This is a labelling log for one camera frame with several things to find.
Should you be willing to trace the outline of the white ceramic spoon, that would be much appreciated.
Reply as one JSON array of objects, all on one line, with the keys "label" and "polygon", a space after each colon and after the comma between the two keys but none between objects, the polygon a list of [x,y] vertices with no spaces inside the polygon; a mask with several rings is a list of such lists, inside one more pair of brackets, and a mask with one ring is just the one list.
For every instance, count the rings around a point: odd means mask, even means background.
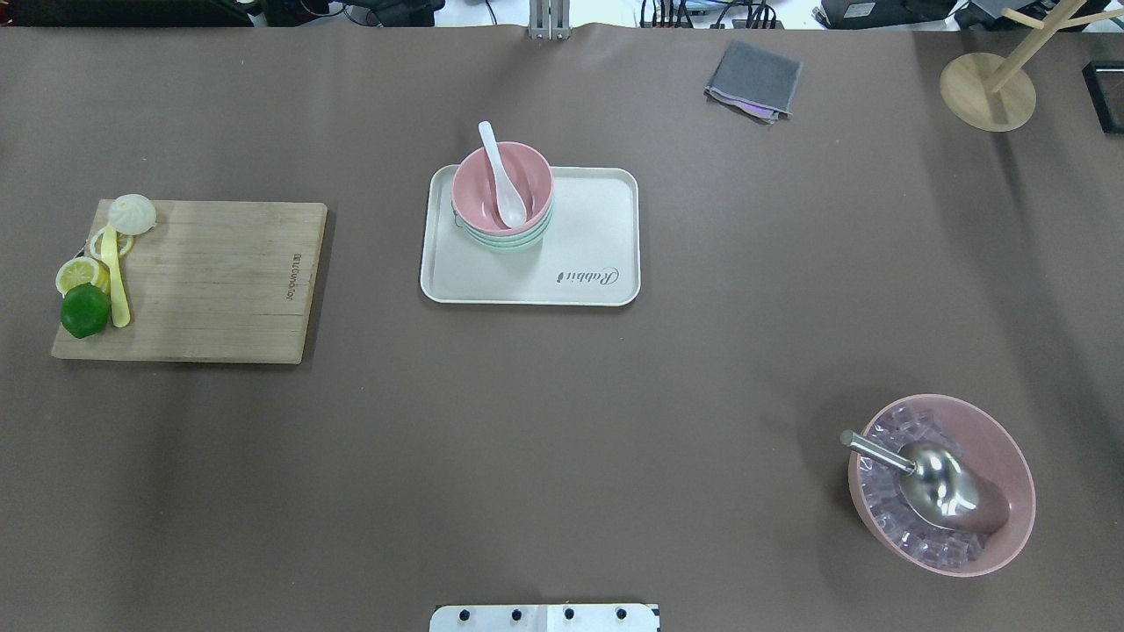
[{"label": "white ceramic spoon", "polygon": [[493,125],[482,120],[478,123],[478,130],[495,177],[495,204],[498,213],[506,227],[517,228],[526,222],[526,204],[505,168],[501,148],[495,139]]}]

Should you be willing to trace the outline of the green bowl stack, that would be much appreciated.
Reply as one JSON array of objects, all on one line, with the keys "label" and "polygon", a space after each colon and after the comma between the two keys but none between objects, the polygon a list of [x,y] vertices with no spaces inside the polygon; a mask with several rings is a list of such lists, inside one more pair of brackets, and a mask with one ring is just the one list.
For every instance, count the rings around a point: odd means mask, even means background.
[{"label": "green bowl stack", "polygon": [[462,219],[460,213],[453,211],[453,216],[455,225],[463,228],[466,236],[469,236],[470,240],[477,241],[477,243],[482,245],[482,247],[492,249],[495,252],[501,253],[517,253],[525,251],[525,249],[533,249],[535,244],[543,240],[550,227],[551,220],[553,219],[554,208],[555,205],[550,205],[542,219],[537,222],[531,231],[515,233],[515,235],[509,236],[488,235],[488,233],[479,232],[478,229],[466,225],[466,222]]}]

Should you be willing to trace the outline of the pink bowl with ice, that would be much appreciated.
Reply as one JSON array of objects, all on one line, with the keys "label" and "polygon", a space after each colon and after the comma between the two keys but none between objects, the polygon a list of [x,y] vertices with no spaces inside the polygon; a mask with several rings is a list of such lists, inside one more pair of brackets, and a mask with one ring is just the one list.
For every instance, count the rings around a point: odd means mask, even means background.
[{"label": "pink bowl with ice", "polygon": [[896,471],[865,455],[847,457],[847,495],[859,520],[883,551],[942,576],[975,578],[999,571],[1027,545],[1036,517],[1036,490],[1019,445],[984,409],[939,392],[892,401],[860,428],[888,449],[928,440],[948,445],[1009,504],[1009,520],[992,535],[957,535],[924,523],[896,488]]}]

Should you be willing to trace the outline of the white serving tray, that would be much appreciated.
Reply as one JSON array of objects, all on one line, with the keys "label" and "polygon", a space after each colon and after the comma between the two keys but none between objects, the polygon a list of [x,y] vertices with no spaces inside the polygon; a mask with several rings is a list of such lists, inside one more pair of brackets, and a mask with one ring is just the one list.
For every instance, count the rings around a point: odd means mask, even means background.
[{"label": "white serving tray", "polygon": [[473,240],[452,204],[454,165],[434,173],[422,292],[436,303],[626,305],[641,289],[638,184],[626,169],[551,168],[553,217],[542,240],[506,255]]}]

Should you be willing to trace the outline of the grey folded cloth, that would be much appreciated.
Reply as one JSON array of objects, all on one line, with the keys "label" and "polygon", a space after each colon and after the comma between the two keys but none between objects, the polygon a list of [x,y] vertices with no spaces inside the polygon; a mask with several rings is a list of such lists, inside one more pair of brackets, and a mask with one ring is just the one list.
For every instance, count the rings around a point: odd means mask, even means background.
[{"label": "grey folded cloth", "polygon": [[803,61],[746,40],[731,40],[703,92],[763,124],[773,124],[791,115],[800,75]]}]

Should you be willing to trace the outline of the white calibration plate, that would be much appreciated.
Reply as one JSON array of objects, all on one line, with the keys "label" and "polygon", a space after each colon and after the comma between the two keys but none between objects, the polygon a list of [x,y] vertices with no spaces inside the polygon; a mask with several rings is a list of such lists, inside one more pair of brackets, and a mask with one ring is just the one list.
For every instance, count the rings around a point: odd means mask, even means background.
[{"label": "white calibration plate", "polygon": [[659,631],[658,605],[553,603],[446,605],[429,631]]}]

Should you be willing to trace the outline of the bamboo cutting board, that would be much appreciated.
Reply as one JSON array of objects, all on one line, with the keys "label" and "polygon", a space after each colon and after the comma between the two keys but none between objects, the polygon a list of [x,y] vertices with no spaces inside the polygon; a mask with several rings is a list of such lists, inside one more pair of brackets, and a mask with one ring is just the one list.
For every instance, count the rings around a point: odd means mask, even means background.
[{"label": "bamboo cutting board", "polygon": [[121,263],[128,327],[58,329],[60,359],[275,363],[303,359],[327,220],[324,204],[154,201]]}]

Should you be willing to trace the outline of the metal ice scoop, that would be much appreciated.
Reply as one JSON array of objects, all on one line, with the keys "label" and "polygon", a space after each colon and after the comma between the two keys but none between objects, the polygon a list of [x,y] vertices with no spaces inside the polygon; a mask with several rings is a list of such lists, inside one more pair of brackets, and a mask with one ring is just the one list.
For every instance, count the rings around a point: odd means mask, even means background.
[{"label": "metal ice scoop", "polygon": [[904,500],[933,527],[991,535],[1009,521],[1010,504],[998,485],[975,473],[948,446],[910,442],[894,452],[851,428],[839,440],[859,455],[891,467]]}]

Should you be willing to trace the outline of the white toy steamed bun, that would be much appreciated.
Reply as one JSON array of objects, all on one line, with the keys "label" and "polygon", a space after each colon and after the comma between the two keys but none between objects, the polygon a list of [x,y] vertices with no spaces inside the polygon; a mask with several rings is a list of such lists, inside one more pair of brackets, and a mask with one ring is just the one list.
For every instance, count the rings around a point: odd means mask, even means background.
[{"label": "white toy steamed bun", "polygon": [[118,233],[137,236],[156,227],[157,222],[156,205],[143,195],[123,195],[109,204],[107,225]]}]

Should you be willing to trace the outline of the lemon slice under knife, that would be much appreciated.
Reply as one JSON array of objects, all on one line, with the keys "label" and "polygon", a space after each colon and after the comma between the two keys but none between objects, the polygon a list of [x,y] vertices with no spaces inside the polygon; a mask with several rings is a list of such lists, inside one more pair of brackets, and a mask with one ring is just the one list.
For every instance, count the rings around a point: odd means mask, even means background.
[{"label": "lemon slice under knife", "polygon": [[[101,251],[101,240],[105,236],[105,227],[96,231],[96,233],[87,240],[84,247],[84,253],[88,258],[96,259],[99,262],[105,262]],[[133,245],[135,245],[135,236],[128,235],[128,233],[116,232],[116,243],[118,253],[118,259],[129,255]]]}]

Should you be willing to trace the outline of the yellow plastic knife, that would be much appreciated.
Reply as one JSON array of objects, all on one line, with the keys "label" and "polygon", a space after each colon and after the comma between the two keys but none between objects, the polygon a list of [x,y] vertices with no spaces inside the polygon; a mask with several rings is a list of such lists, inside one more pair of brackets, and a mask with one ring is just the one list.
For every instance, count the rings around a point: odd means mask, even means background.
[{"label": "yellow plastic knife", "polygon": [[109,296],[112,305],[114,327],[128,327],[132,320],[132,312],[127,299],[125,285],[123,283],[123,272],[119,264],[118,232],[110,225],[105,227],[99,253],[105,261],[105,267],[109,271]]}]

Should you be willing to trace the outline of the green toy lime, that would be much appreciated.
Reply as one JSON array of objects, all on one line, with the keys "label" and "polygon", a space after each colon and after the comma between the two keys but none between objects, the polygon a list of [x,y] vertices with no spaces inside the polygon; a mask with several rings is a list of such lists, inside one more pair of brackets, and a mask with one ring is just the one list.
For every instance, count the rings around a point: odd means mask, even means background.
[{"label": "green toy lime", "polygon": [[61,301],[61,327],[74,338],[100,334],[110,319],[112,303],[96,285],[76,285]]}]

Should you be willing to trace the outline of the wooden mug tree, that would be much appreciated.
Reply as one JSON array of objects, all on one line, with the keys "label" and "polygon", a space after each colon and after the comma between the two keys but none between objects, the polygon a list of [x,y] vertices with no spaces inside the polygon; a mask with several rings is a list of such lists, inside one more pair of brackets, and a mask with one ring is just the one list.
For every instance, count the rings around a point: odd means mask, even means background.
[{"label": "wooden mug tree", "polygon": [[960,120],[975,128],[1004,133],[1028,121],[1036,106],[1036,91],[1022,67],[1046,40],[1076,25],[1117,18],[1123,11],[1102,11],[1077,18],[1084,1],[1061,1],[1043,19],[1004,8],[1003,16],[1028,27],[1027,36],[1006,57],[988,53],[964,54],[940,73],[940,96]]}]

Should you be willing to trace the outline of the lemon half toy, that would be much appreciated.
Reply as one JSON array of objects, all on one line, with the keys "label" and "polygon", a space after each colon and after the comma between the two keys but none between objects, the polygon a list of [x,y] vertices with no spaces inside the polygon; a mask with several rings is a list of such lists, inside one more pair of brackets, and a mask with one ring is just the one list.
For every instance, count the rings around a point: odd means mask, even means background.
[{"label": "lemon half toy", "polygon": [[67,295],[78,285],[93,285],[101,292],[108,295],[110,276],[108,269],[99,260],[82,255],[69,260],[58,268],[54,285],[62,296]]}]

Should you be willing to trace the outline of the aluminium frame post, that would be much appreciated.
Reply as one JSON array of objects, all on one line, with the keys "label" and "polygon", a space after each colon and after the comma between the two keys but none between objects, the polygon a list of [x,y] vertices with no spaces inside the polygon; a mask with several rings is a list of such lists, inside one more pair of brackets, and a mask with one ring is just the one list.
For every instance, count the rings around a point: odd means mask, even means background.
[{"label": "aluminium frame post", "polygon": [[570,0],[531,0],[531,40],[566,40],[571,31]]}]

